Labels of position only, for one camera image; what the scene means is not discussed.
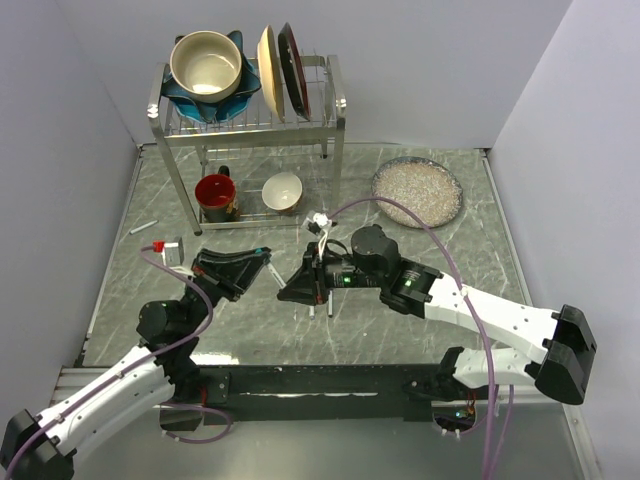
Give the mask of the small pen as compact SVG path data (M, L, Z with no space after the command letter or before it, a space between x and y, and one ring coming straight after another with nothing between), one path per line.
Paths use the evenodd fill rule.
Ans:
M274 265L272 263L268 263L267 268L271 273L272 277L274 278L274 280L276 281L276 283L278 284L278 287L280 289L284 288L286 286L286 282L283 279L283 277L280 275L280 273L277 271L277 269L274 267Z

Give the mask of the grey pen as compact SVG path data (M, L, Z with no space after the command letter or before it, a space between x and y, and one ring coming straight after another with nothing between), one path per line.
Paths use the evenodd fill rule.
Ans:
M129 235L136 235L138 233L141 233L144 230L147 230L147 229L155 226L157 223L158 223L158 220L154 219L154 220L148 221L148 222L146 222L146 223L144 223L142 225L136 226L136 227L132 228L129 231Z

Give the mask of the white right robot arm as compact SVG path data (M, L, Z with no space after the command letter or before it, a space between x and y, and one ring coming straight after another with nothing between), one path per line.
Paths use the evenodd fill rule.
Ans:
M449 398L499 385L533 386L569 405L584 402L597 343L582 310L537 308L458 285L437 269L403 257L398 244L378 225L351 237L351 250L335 254L308 244L301 266L277 297L309 307L327 305L337 289L376 288L391 310L484 333L501 343L496 350L451 347L427 390Z

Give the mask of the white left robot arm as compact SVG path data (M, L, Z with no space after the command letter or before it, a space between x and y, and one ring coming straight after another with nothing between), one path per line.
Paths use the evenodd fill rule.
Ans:
M212 324L217 304L238 300L271 261L267 247L238 253L201 250L191 268L156 261L156 242L142 259L184 285L178 300L145 304L139 313L139 344L99 377L38 414L12 417L1 446L8 479L70 479L74 462L157 405L192 410L203 382L191 354Z

